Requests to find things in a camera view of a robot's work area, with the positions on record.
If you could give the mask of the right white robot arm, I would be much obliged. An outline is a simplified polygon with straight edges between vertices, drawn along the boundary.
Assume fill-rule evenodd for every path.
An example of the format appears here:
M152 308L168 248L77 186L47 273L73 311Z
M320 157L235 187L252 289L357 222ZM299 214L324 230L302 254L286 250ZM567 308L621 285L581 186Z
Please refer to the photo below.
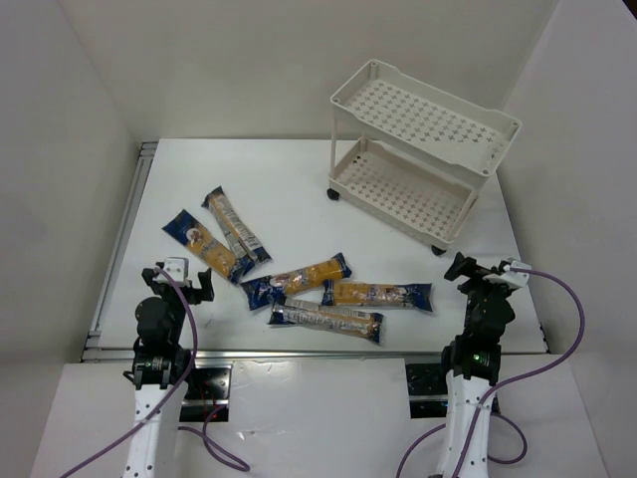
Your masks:
M504 281L505 266L485 268L457 253L444 278L467 298L463 331L443 348L441 362L447 385L447 413L437 477L486 477L490 414L488 391L499 380L500 340L515 319L509 296L515 287Z

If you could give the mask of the blue and yellow spaghetti bag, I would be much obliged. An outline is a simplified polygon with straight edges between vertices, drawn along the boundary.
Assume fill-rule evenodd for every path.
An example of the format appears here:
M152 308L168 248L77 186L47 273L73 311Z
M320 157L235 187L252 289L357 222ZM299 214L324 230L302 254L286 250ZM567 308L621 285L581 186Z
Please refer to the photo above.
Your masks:
M238 284L254 265L247 255L238 255L216 239L209 229L182 209L162 230L232 284Z

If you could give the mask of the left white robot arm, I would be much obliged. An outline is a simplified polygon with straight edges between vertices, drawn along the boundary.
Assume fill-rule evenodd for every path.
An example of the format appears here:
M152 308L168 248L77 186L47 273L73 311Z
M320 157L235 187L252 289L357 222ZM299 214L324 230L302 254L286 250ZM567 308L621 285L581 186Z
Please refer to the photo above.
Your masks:
M142 271L152 295L134 311L134 425L123 475L172 477L182 401L195 370L198 333L191 308L214 300L211 271L188 279L188 261L166 258Z

